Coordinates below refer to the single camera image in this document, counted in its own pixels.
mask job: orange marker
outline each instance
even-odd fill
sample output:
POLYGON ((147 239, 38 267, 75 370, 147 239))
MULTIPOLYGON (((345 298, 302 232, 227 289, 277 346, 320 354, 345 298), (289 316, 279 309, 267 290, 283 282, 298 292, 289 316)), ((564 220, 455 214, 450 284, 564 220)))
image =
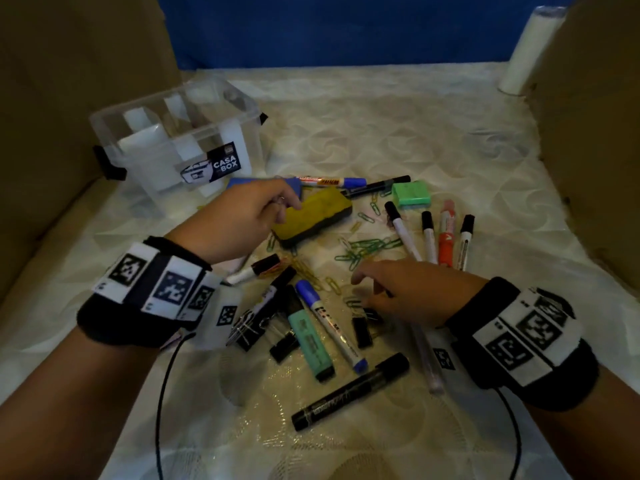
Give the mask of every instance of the orange marker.
POLYGON ((445 200, 440 213, 440 236, 438 238, 438 264, 453 267, 453 234, 456 231, 456 204, 445 200))

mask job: right hand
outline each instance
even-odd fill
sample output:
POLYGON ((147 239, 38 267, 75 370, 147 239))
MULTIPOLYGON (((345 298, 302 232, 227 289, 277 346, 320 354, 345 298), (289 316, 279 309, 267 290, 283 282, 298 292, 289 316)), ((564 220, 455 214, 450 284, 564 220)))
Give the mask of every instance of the right hand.
POLYGON ((351 284, 366 277, 373 279, 374 290, 363 306, 386 318, 432 327, 444 325, 487 283, 475 274, 409 259, 365 261, 354 271, 351 284))

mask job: mint green highlighter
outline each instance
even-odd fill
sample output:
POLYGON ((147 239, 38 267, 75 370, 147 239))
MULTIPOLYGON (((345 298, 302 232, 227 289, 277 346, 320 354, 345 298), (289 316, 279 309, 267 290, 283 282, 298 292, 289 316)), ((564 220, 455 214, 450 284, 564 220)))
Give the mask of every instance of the mint green highlighter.
POLYGON ((282 294, 281 309, 287 315, 311 371, 320 382, 333 377, 335 370, 331 357, 327 354, 320 337, 318 337, 313 322, 311 322, 296 290, 292 285, 287 285, 282 294))

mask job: clear plastic container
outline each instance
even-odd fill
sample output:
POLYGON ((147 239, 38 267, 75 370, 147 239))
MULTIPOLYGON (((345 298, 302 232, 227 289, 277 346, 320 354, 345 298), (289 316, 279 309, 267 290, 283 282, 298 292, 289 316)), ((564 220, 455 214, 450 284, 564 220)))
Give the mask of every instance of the clear plastic container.
POLYGON ((263 176, 260 109, 226 80, 210 76, 91 115, 111 163, 127 169, 132 206, 165 215, 194 212, 229 177, 263 176))

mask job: wire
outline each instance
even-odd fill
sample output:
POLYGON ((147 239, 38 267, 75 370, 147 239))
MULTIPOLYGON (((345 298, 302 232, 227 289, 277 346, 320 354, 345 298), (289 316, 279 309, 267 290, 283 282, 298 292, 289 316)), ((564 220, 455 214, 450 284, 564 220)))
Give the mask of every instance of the wire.
POLYGON ((171 368, 173 367, 173 363, 175 362, 175 357, 180 352, 180 347, 185 343, 188 339, 192 339, 196 336, 195 333, 190 333, 185 335, 184 338, 180 341, 178 346, 173 351, 173 355, 171 356, 171 360, 169 361, 169 366, 166 368, 166 372, 164 373, 164 380, 162 382, 162 388, 160 389, 160 398, 158 399, 158 410, 156 412, 156 468, 158 470, 158 478, 160 480, 164 480, 164 475, 162 473, 162 462, 160 461, 160 418, 162 416, 162 401, 164 399, 164 390, 166 389, 166 383, 169 380, 169 373, 171 372, 171 368))
POLYGON ((509 418, 511 419, 511 424, 513 425, 513 430, 516 433, 516 458, 513 462, 513 469, 511 470, 511 474, 509 475, 509 480, 515 480, 516 474, 518 473, 518 468, 520 467, 520 459, 522 458, 522 438, 520 437, 520 428, 518 427, 518 422, 516 421, 516 416, 513 414, 513 411, 507 401, 507 398, 503 395, 502 391, 497 387, 493 389, 498 393, 500 399, 504 403, 504 407, 507 408, 507 412, 509 413, 509 418))

